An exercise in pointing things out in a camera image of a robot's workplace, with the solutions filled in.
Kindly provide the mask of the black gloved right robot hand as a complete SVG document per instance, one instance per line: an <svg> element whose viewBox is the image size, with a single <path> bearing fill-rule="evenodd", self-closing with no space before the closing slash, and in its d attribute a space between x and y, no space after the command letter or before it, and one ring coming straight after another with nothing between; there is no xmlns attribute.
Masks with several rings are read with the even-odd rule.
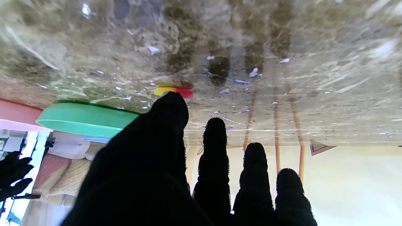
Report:
<svg viewBox="0 0 402 226"><path fill-rule="evenodd" d="M34 168L32 158L20 159L20 152L14 151L0 162L0 201L22 193L33 181L25 176Z"/></svg>

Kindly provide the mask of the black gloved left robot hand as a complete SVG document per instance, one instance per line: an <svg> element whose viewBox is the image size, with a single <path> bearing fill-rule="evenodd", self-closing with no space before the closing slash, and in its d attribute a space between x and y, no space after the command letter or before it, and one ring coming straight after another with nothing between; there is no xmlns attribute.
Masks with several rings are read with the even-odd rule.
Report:
<svg viewBox="0 0 402 226"><path fill-rule="evenodd" d="M316 226L299 175L277 174L270 194L264 147L244 151L240 189L230 204L225 123L208 120L198 179L190 194L184 129L188 107L168 92L113 137L94 158L62 226Z"/></svg>

